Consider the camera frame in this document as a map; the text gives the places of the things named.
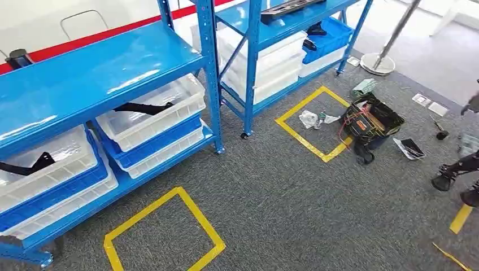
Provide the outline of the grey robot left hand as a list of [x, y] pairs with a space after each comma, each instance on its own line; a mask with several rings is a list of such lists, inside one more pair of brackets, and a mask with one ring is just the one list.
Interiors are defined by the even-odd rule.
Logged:
[[473, 113], [479, 112], [479, 93], [476, 93], [467, 104], [461, 109], [460, 114], [463, 116], [467, 111], [472, 111]]

